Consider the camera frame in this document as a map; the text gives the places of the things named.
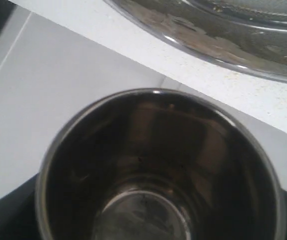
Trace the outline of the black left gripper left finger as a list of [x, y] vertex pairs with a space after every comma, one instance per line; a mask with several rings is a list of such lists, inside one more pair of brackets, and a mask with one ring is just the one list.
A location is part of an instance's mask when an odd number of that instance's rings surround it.
[[0, 199], [0, 230], [14, 217], [34, 193], [38, 174]]

